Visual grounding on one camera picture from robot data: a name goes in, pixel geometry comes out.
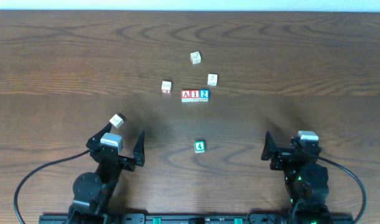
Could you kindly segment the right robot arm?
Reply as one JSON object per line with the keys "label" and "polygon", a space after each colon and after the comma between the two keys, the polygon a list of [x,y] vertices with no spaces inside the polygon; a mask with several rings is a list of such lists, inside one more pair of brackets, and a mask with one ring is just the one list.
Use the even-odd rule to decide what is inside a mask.
{"label": "right robot arm", "polygon": [[317,164],[322,149],[313,131],[299,131],[290,147],[276,145],[270,132],[265,135],[261,159],[270,161],[270,169],[281,170],[292,209],[288,223],[333,223],[325,205],[329,194],[328,169]]}

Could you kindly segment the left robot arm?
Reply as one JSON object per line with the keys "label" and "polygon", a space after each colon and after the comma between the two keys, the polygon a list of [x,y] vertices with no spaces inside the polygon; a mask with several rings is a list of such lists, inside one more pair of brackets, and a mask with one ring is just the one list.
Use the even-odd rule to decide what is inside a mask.
{"label": "left robot arm", "polygon": [[73,184],[74,198],[67,223],[121,223],[123,216],[109,209],[109,203],[123,170],[133,172],[145,164],[142,132],[132,157],[121,156],[122,137],[111,133],[111,123],[90,137],[86,147],[98,167],[94,172],[79,175]]}

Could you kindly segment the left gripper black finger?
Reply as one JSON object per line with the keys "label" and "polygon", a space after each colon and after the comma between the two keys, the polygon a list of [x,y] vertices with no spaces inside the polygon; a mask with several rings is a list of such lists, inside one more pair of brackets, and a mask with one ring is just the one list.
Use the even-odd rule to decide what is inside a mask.
{"label": "left gripper black finger", "polygon": [[86,147],[88,149],[91,149],[95,147],[97,144],[99,144],[103,135],[106,133],[110,133],[111,128],[112,124],[108,123],[103,129],[101,129],[99,132],[97,132],[95,135],[89,138],[89,140],[86,143]]}
{"label": "left gripper black finger", "polygon": [[145,131],[142,131],[132,151],[134,155],[135,164],[141,167],[143,167],[145,163],[144,140],[145,140]]}

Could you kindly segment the red letter I block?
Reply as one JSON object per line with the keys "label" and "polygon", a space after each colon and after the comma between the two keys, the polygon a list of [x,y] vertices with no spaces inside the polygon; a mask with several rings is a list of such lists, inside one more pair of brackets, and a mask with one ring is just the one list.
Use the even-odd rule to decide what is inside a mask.
{"label": "red letter I block", "polygon": [[191,102],[200,101],[200,90],[190,90],[190,101]]}

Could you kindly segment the red letter A block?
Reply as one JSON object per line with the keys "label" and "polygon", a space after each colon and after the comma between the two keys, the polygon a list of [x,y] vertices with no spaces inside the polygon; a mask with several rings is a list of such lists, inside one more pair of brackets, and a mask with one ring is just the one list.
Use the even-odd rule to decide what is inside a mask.
{"label": "red letter A block", "polygon": [[182,90],[181,91],[181,101],[182,101],[182,103],[191,102],[190,90]]}

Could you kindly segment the blue number 2 block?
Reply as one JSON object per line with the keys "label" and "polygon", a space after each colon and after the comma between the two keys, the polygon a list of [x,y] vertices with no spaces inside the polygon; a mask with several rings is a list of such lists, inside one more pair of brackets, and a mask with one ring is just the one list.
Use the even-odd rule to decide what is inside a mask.
{"label": "blue number 2 block", "polygon": [[199,101],[207,102],[210,99],[210,91],[209,90],[200,90]]}

